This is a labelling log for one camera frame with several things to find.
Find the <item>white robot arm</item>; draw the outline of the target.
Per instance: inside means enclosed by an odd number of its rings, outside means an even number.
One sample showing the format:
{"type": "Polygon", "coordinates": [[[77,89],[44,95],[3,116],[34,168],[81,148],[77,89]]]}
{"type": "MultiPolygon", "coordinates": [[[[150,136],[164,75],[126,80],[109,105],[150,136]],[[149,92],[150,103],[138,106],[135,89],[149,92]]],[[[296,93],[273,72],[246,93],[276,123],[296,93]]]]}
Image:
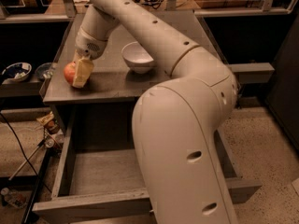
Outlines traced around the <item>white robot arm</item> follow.
{"type": "Polygon", "coordinates": [[[214,133],[237,99],[233,72],[133,0],[90,0],[76,53],[100,57],[121,24],[169,79],[145,91],[132,116],[135,152],[158,224],[238,224],[214,133]]]}

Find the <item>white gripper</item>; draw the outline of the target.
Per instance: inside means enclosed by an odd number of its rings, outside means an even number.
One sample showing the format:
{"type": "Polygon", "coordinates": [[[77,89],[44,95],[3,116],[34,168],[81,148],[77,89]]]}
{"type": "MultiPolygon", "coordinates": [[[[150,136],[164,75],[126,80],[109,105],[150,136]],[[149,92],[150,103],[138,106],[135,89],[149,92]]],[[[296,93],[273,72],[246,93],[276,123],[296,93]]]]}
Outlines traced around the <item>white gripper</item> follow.
{"type": "Polygon", "coordinates": [[[82,28],[78,30],[75,41],[76,51],[72,59],[75,63],[75,74],[72,82],[73,87],[83,88],[85,86],[94,68],[94,64],[91,60],[96,60],[101,57],[106,46],[106,39],[98,40],[86,33],[82,28]]]}

